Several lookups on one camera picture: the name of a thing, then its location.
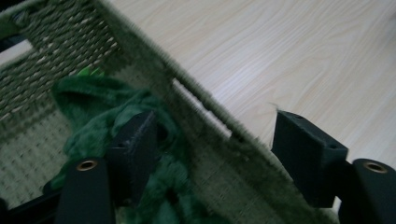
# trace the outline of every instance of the green towel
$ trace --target green towel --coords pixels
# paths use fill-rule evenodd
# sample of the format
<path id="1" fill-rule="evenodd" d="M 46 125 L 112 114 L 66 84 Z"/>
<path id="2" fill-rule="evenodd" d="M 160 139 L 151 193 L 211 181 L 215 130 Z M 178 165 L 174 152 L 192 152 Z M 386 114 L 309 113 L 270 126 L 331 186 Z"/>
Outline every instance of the green towel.
<path id="1" fill-rule="evenodd" d="M 167 136 L 158 144 L 162 158 L 149 178 L 139 206 L 123 209 L 127 222 L 228 223 L 209 213 L 194 196 L 183 133 L 166 106 L 149 91 L 134 90 L 110 77 L 74 76 L 55 83 L 52 94 L 73 131 L 64 145 L 68 162 L 52 179 L 53 189 L 63 185 L 70 163 L 87 157 L 103 157 L 107 146 L 132 116 L 152 110 Z"/>

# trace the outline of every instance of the woven basket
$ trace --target woven basket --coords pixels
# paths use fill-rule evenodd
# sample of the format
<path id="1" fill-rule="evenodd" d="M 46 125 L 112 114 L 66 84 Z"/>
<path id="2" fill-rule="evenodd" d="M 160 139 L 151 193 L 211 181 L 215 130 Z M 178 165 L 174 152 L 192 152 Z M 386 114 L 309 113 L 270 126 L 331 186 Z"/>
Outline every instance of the woven basket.
<path id="1" fill-rule="evenodd" d="M 336 223 L 309 207 L 264 145 L 106 1 L 31 0 L 0 14 L 0 38 L 33 49 L 0 66 L 0 197 L 40 195 L 64 164 L 70 131 L 50 97 L 55 80 L 86 66 L 161 97 L 191 144 L 194 191 L 234 223 Z"/>

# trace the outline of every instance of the light wooden tabletop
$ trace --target light wooden tabletop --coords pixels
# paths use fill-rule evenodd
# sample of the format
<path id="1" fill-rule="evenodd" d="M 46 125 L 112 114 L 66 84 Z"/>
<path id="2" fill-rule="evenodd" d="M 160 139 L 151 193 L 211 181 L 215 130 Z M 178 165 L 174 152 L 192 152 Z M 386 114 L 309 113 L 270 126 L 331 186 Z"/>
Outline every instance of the light wooden tabletop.
<path id="1" fill-rule="evenodd" d="M 396 167 L 396 1 L 109 1 L 265 144 L 278 107 Z"/>

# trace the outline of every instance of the screw hole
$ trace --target screw hole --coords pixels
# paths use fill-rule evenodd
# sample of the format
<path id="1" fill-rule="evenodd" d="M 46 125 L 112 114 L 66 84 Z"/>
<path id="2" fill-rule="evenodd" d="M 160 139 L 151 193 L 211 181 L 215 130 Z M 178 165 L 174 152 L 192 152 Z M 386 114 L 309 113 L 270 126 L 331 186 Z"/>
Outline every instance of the screw hole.
<path id="1" fill-rule="evenodd" d="M 367 162 L 364 163 L 364 166 L 367 169 L 369 169 L 369 170 L 371 170 L 373 172 L 376 172 L 376 173 L 385 174 L 385 173 L 388 172 L 387 168 L 385 168 L 384 166 L 382 166 L 382 165 L 380 165 L 378 163 L 367 161 Z"/>
<path id="2" fill-rule="evenodd" d="M 89 171 L 93 169 L 98 164 L 97 161 L 83 161 L 77 166 L 79 171 Z"/>

